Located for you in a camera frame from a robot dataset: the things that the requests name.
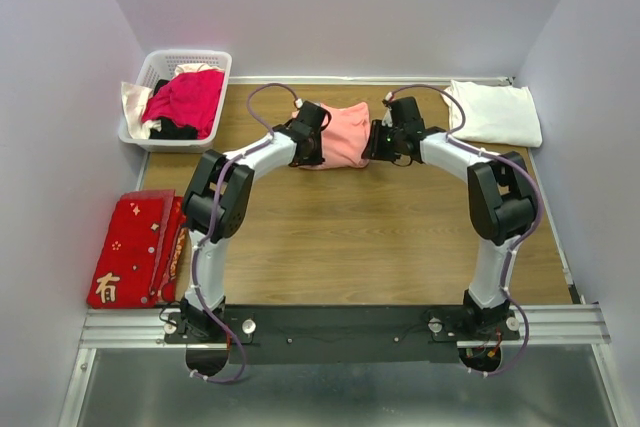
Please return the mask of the salmon pink t shirt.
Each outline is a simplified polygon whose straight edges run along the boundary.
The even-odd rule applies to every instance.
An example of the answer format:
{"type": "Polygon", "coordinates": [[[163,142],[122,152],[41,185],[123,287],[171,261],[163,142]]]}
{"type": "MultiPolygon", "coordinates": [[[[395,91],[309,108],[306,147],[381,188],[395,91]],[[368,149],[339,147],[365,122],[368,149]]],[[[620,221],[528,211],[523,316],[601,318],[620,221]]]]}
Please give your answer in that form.
{"type": "Polygon", "coordinates": [[[321,103],[331,114],[328,127],[321,133],[322,157],[320,165],[301,165],[303,169],[327,170],[337,168],[362,169],[369,160],[362,154],[370,135],[370,112],[366,102],[346,108],[334,108],[321,103]]]}

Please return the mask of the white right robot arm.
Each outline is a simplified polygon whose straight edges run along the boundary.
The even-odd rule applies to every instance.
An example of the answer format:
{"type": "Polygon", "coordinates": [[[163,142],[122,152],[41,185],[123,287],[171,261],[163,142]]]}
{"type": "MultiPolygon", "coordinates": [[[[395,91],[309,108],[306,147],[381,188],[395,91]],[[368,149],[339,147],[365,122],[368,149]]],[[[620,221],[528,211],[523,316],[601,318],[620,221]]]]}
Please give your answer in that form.
{"type": "Polygon", "coordinates": [[[458,339],[493,334],[512,317],[510,282],[518,250],[541,221],[537,184],[520,154],[489,152],[426,127],[415,98],[388,95],[383,104],[387,113],[372,122],[362,157],[388,162],[407,157],[464,181],[479,237],[475,273],[463,302],[431,310],[429,327],[435,336],[458,339]]]}

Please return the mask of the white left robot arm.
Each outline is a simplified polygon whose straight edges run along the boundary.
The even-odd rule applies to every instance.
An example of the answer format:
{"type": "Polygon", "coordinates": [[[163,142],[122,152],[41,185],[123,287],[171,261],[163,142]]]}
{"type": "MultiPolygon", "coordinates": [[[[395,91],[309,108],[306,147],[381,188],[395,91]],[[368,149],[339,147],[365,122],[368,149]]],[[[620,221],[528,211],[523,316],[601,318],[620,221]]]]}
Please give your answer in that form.
{"type": "Polygon", "coordinates": [[[244,222],[254,183],[281,167],[321,164],[321,133],[331,120],[320,105],[299,101],[297,115],[262,139],[226,153],[209,150],[200,158],[183,198],[192,255],[190,285],[180,305],[197,340],[231,335],[215,311],[225,300],[229,243],[244,222]]]}

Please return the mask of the folded white t shirt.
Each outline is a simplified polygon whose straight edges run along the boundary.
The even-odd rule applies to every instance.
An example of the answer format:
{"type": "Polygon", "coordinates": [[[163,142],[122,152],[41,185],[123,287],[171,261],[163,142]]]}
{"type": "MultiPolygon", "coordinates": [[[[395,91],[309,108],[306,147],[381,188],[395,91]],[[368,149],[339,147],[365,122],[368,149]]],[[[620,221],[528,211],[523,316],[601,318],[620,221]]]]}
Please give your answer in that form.
{"type": "Polygon", "coordinates": [[[449,128],[463,141],[538,148],[542,131],[528,87],[485,86],[452,80],[442,99],[449,128]]]}

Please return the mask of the magenta t shirt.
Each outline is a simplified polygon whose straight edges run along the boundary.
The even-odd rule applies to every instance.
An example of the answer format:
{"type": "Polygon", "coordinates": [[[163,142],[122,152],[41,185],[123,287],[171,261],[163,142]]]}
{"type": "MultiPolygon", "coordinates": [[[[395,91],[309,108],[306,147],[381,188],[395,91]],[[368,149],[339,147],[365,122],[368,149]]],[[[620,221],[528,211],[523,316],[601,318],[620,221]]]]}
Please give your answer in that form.
{"type": "Polygon", "coordinates": [[[224,72],[216,69],[177,75],[148,100],[142,122],[150,139],[203,140],[213,128],[224,72]]]}

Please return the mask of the black garment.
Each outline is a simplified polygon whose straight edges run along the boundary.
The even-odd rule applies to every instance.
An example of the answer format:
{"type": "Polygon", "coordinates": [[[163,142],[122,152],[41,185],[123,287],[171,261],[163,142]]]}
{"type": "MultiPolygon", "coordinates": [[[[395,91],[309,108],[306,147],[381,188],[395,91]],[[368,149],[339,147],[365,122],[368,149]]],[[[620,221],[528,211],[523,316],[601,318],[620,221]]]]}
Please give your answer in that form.
{"type": "Polygon", "coordinates": [[[151,129],[151,139],[197,140],[200,107],[191,80],[159,80],[147,102],[143,120],[159,123],[151,129]]]}

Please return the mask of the white plastic laundry basket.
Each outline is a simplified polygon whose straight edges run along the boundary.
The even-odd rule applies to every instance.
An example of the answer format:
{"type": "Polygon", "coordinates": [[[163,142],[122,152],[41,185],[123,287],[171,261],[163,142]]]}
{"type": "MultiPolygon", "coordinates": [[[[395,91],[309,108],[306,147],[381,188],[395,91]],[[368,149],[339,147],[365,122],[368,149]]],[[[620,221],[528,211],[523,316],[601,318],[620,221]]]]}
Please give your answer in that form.
{"type": "Polygon", "coordinates": [[[153,90],[160,80],[172,80],[176,68],[183,64],[207,64],[222,72],[220,92],[217,94],[211,111],[214,116],[209,132],[202,139],[163,140],[136,139],[130,135],[127,121],[123,119],[119,127],[121,142],[137,145],[148,152],[196,153],[204,152],[212,144],[220,123],[224,100],[229,83],[232,57],[227,52],[214,50],[164,49],[150,53],[144,60],[136,85],[153,90]]]}

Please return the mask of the cream white garment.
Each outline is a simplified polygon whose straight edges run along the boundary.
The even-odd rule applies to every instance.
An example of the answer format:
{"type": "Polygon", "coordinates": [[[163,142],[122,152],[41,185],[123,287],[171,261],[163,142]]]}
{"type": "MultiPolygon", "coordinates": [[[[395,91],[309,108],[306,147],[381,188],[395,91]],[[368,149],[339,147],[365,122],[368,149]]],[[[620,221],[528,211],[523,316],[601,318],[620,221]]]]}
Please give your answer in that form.
{"type": "MultiPolygon", "coordinates": [[[[207,64],[183,64],[176,68],[175,77],[181,73],[200,72],[209,69],[213,68],[207,64]]],[[[121,84],[124,117],[127,121],[130,135],[136,139],[150,139],[150,129],[154,127],[154,124],[151,122],[143,123],[142,116],[153,90],[126,82],[121,84]]]]}

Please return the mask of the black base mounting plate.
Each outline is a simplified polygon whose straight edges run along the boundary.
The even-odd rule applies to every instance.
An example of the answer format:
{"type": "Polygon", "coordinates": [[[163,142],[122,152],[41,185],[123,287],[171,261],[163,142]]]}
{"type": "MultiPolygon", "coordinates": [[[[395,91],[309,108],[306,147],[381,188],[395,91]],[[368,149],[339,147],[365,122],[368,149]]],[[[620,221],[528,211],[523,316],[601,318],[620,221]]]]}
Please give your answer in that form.
{"type": "Polygon", "coordinates": [[[183,303],[169,315],[165,342],[217,363],[455,363],[464,344],[520,338],[506,306],[227,304],[215,313],[217,321],[183,303]]]}

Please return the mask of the red printed cloth bag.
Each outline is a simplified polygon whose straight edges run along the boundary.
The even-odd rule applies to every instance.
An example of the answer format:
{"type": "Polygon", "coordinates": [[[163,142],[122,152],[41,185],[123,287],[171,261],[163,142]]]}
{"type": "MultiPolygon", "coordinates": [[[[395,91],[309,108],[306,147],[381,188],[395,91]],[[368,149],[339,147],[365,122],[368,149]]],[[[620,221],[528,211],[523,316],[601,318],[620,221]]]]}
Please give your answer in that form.
{"type": "Polygon", "coordinates": [[[86,302],[93,309],[146,309],[176,300],[186,241],[173,190],[124,194],[116,203],[86,302]]]}

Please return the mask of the aluminium frame rail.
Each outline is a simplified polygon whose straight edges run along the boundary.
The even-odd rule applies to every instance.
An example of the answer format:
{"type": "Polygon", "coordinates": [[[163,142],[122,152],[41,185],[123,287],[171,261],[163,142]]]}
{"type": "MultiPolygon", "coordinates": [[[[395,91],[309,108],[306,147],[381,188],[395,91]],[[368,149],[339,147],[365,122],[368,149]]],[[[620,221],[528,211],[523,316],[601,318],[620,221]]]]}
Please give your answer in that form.
{"type": "Polygon", "coordinates": [[[527,306],[501,343],[503,372],[459,357],[250,365],[165,342],[155,310],[90,311],[64,426],[617,426],[602,371],[609,335],[595,305],[527,306]]]}

